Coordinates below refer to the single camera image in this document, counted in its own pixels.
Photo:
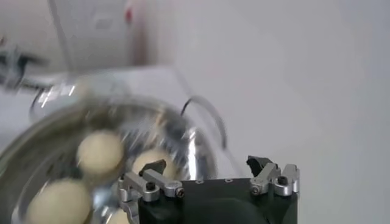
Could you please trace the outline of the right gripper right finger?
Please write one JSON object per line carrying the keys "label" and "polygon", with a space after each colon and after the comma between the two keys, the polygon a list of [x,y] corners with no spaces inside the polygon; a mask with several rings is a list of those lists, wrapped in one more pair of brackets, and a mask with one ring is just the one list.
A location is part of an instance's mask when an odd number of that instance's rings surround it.
{"label": "right gripper right finger", "polygon": [[248,156],[247,165],[253,178],[250,179],[252,195],[267,194],[273,189],[274,194],[289,197],[300,192],[300,170],[295,164],[287,164],[283,170],[269,158]]}

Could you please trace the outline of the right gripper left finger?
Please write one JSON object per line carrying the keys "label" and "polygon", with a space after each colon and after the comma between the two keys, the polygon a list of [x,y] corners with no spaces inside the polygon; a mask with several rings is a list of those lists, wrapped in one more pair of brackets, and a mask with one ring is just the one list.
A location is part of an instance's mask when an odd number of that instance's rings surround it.
{"label": "right gripper left finger", "polygon": [[118,179],[118,198],[128,202],[140,197],[147,203],[159,200],[161,195],[183,198],[185,190],[182,182],[164,177],[165,167],[165,160],[160,159],[147,163],[138,173],[124,173]]}

